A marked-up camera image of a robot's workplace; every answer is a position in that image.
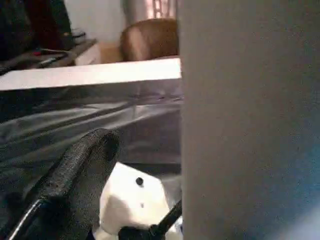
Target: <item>white plastic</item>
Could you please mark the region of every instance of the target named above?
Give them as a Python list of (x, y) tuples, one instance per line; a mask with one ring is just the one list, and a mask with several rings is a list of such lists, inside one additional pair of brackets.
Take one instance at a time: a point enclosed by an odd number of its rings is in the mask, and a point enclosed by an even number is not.
[[(143, 179), (143, 185), (136, 183)], [(117, 163), (100, 198), (100, 227), (94, 231), (96, 240), (116, 240), (124, 226), (148, 228), (169, 212), (161, 181), (144, 172)], [(172, 227), (168, 240), (181, 239)]]

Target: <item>white wall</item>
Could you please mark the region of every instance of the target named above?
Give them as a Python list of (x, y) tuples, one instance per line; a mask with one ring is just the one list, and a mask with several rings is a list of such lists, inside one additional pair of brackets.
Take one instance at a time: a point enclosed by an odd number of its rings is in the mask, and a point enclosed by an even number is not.
[(64, 0), (71, 28), (81, 28), (88, 38), (117, 42), (126, 27), (121, 0)]

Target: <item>wall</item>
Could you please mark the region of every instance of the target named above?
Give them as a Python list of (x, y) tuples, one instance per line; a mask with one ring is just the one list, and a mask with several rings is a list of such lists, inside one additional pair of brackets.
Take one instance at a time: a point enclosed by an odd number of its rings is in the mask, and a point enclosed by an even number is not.
[(121, 0), (64, 0), (71, 27), (81, 28), (89, 38), (117, 42), (126, 27)]
[(183, 0), (183, 239), (319, 239), (319, 12)]

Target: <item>black dot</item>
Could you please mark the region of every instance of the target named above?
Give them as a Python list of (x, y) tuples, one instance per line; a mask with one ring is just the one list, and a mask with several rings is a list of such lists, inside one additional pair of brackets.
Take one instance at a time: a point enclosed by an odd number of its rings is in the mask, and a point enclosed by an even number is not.
[(135, 180), (136, 184), (138, 184), (140, 187), (143, 186), (144, 184), (144, 180), (141, 178), (141, 177), (138, 177), (136, 180)]

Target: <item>brown leather chair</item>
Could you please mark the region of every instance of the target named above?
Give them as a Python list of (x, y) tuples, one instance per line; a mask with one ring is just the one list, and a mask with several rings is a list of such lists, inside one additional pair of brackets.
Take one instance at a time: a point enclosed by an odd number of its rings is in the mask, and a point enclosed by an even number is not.
[(179, 55), (177, 21), (157, 18), (137, 22), (123, 31), (120, 47), (124, 61)]

